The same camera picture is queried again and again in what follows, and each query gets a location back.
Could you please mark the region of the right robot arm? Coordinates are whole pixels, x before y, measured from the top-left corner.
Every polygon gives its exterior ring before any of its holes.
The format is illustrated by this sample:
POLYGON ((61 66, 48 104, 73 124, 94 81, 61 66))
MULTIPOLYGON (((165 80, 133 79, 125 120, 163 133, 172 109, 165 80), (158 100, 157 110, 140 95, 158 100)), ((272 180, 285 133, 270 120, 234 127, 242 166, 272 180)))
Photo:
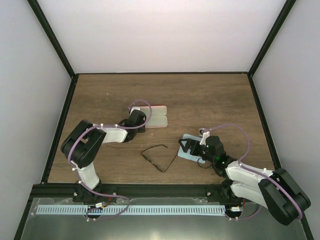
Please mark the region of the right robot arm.
POLYGON ((195 162, 209 162, 209 167, 225 180, 223 198, 229 202, 246 199, 268 209, 282 225, 301 218, 311 206, 309 197, 283 168, 260 169, 229 156, 218 136, 195 137, 185 134, 179 139, 178 156, 195 162))

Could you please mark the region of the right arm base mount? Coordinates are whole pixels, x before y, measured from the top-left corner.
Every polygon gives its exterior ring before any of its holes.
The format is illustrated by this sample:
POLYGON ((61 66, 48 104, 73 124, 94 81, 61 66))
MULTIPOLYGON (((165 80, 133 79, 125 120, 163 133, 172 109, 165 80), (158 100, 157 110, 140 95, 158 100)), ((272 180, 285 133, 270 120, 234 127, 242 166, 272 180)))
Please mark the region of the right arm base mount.
POLYGON ((242 197, 236 197, 228 186, 223 184, 210 184, 205 187, 205 196, 208 202, 221 205, 239 205, 243 202, 242 197))

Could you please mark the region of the pink glasses case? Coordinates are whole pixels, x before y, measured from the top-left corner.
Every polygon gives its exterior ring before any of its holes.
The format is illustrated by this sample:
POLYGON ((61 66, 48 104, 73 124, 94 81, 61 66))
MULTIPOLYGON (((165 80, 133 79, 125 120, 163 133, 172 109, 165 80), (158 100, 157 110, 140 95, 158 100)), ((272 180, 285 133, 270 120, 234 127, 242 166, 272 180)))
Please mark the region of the pink glasses case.
POLYGON ((167 107, 165 105, 151 106, 151 117, 146 128, 166 128, 168 126, 167 107))

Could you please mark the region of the black sunglasses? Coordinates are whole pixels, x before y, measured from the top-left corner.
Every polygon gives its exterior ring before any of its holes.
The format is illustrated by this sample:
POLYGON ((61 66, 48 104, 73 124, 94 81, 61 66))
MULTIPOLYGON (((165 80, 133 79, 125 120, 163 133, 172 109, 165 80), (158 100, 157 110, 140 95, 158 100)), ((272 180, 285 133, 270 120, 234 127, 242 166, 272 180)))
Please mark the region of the black sunglasses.
POLYGON ((140 155, 159 172, 165 173, 178 155, 176 150, 165 144, 152 145, 140 152, 140 155))

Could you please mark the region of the light blue cleaning cloth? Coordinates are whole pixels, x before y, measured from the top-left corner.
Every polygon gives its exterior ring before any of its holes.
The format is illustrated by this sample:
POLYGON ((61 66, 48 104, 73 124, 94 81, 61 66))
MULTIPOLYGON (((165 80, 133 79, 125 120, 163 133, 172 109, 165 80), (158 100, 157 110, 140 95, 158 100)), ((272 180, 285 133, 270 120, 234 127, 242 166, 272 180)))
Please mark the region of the light blue cleaning cloth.
MULTIPOLYGON (((195 141, 195 143, 199 143, 201 138, 200 137, 197 137, 197 136, 193 136, 193 135, 190 135, 190 134, 184 134, 182 139, 193 139, 195 141)), ((187 159, 187 160, 191 160, 191 161, 194 161, 194 162, 198 162, 199 164, 204 164, 206 161, 202 159, 201 157, 201 154, 198 153, 196 151, 195 148, 193 148, 193 151, 192 153, 185 153, 182 151, 182 148, 179 147, 179 150, 178 150, 178 154, 177 154, 180 158, 184 158, 184 159, 187 159)))

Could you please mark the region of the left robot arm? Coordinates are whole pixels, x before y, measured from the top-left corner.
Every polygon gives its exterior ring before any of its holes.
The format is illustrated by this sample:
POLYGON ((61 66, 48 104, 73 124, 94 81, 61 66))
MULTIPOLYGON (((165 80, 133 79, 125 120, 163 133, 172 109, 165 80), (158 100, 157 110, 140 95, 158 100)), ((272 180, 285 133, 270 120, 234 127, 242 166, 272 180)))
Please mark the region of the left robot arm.
POLYGON ((97 202, 102 196, 101 180, 98 177, 94 160, 100 147, 108 143, 127 143, 137 133, 145 132, 150 119, 141 110, 134 109, 128 118, 118 124, 93 124, 82 120, 61 145, 61 152, 76 172, 79 183, 85 187, 84 195, 89 201, 97 202))

